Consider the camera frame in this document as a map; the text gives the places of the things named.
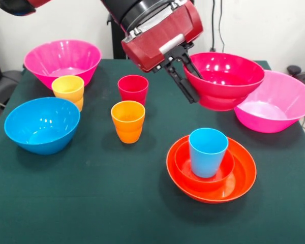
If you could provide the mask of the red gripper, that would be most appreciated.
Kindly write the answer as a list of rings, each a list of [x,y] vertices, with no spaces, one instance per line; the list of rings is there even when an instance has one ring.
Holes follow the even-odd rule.
[[[130,31],[121,45],[127,56],[144,72],[150,72],[165,60],[165,54],[176,46],[194,41],[203,32],[199,13],[191,1],[172,1],[155,16]],[[186,69],[203,78],[187,52],[180,56]],[[199,94],[188,79],[182,78],[172,62],[165,70],[188,99],[197,103]]]

